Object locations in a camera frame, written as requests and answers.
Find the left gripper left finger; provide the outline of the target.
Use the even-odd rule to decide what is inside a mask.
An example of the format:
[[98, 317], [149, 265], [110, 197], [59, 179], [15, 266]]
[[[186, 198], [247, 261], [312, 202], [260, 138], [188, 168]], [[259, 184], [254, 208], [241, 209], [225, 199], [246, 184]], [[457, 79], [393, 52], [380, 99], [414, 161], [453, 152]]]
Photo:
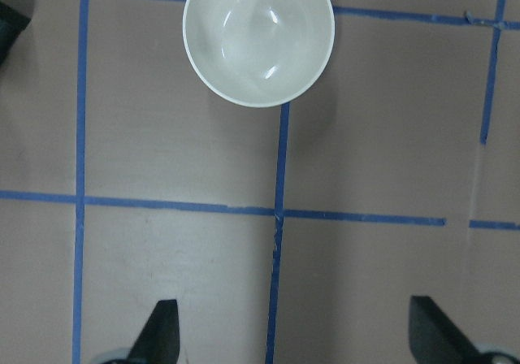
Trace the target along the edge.
[[158, 301], [125, 362], [175, 364], [179, 356], [180, 322], [177, 300]]

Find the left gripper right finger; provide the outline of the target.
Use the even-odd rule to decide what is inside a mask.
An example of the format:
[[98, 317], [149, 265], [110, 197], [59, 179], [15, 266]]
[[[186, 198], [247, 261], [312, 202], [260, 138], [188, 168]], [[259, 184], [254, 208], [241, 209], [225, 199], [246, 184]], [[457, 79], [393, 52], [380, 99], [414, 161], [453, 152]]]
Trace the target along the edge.
[[481, 355], [428, 296], [409, 299], [408, 342], [416, 363], [472, 363]]

